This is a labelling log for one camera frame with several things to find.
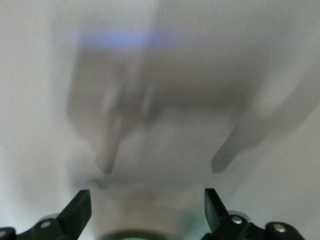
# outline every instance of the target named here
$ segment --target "white surface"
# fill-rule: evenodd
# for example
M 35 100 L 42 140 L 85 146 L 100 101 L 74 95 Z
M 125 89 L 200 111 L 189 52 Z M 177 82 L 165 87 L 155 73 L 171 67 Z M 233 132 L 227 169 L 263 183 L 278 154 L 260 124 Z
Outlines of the white surface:
M 207 187 L 259 227 L 284 221 L 317 239 L 319 8 L 1 1 L 0 226 L 25 231 L 90 188 L 81 239 L 127 229 L 200 239 Z M 131 47 L 83 42 L 117 30 Z M 133 33 L 147 40 L 134 45 Z M 227 139 L 239 153 L 213 172 Z M 110 174 L 96 154 L 109 171 L 114 161 Z

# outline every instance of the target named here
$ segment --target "screw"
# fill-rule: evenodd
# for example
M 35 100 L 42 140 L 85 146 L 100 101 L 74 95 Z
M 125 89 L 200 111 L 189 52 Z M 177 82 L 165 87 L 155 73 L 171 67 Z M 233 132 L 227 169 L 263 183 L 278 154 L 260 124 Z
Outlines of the screw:
M 279 223 L 276 223 L 273 225 L 274 229 L 277 230 L 280 233 L 285 233 L 286 232 L 286 228 L 284 226 L 282 226 Z
M 235 224 L 242 224 L 242 219 L 238 216 L 233 216 L 231 218 L 232 222 L 234 222 Z
M 51 222 L 45 221 L 40 225 L 40 228 L 44 229 L 44 228 L 48 227 L 50 224 L 51 224 Z

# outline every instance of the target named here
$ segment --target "silver screw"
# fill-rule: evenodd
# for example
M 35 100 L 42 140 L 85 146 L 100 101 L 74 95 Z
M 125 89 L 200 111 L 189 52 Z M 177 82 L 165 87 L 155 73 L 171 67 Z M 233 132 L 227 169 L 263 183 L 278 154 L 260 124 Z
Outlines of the silver screw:
M 234 222 L 235 224 L 242 224 L 242 219 L 238 216 L 233 216 L 231 218 L 232 222 Z
M 42 224 L 40 225 L 40 228 L 44 229 L 44 228 L 48 227 L 50 224 L 51 224 L 51 222 L 45 221 L 44 223 L 42 223 Z
M 280 233 L 285 233 L 286 232 L 286 228 L 284 226 L 282 226 L 279 223 L 276 223 L 273 225 L 274 229 L 277 230 Z

